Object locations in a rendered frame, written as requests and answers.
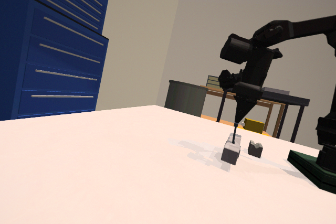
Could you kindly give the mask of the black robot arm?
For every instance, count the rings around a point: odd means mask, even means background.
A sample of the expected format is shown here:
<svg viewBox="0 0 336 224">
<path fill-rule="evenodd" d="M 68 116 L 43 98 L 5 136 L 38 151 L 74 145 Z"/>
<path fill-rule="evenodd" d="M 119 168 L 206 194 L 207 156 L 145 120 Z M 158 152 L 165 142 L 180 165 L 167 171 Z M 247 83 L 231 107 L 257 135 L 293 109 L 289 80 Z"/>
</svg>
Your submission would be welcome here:
<svg viewBox="0 0 336 224">
<path fill-rule="evenodd" d="M 301 22 L 273 20 L 255 31 L 251 39 L 231 34 L 221 49 L 220 58 L 239 65 L 247 62 L 246 67 L 258 67 L 268 71 L 273 59 L 283 57 L 278 48 L 268 47 L 285 40 L 318 34 L 326 35 L 327 43 L 334 48 L 336 57 L 336 15 L 333 15 Z M 218 78 L 219 87 L 224 90 L 233 88 L 234 84 L 242 81 L 242 76 L 242 69 L 237 74 L 222 70 Z M 323 145 L 315 163 L 322 169 L 336 174 L 336 85 L 330 113 L 324 118 L 318 118 L 315 130 L 318 144 Z"/>
</svg>

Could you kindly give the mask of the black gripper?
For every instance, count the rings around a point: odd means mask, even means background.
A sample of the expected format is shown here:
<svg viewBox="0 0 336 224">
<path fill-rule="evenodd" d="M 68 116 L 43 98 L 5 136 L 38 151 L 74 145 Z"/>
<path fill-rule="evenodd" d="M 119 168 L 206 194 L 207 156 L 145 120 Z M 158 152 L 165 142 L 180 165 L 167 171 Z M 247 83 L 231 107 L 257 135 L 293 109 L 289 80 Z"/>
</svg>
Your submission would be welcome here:
<svg viewBox="0 0 336 224">
<path fill-rule="evenodd" d="M 236 93 L 237 102 L 235 122 L 239 123 L 257 104 L 263 94 L 262 86 L 267 76 L 267 70 L 247 66 L 243 69 L 242 81 L 234 84 L 232 93 Z"/>
</svg>

